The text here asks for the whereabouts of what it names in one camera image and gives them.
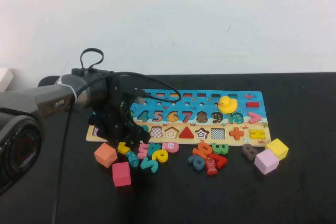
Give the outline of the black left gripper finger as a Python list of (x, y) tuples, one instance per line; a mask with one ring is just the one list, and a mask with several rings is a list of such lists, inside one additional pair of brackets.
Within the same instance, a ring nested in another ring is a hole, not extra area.
[(122, 140), (125, 142), (125, 146), (129, 147), (131, 150), (137, 148), (137, 138), (136, 137), (127, 137)]
[(140, 143), (142, 141), (143, 143), (148, 143), (150, 138), (150, 133), (146, 131), (143, 127), (139, 125), (133, 127), (132, 139), (134, 142)]

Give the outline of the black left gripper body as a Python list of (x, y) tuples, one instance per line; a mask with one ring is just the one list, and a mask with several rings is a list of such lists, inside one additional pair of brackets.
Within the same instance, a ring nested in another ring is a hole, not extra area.
[(134, 95), (122, 89), (120, 77), (109, 77), (107, 85), (106, 102), (93, 107), (94, 114), (88, 123), (98, 129), (97, 135), (100, 138), (130, 142), (134, 128), (130, 107)]

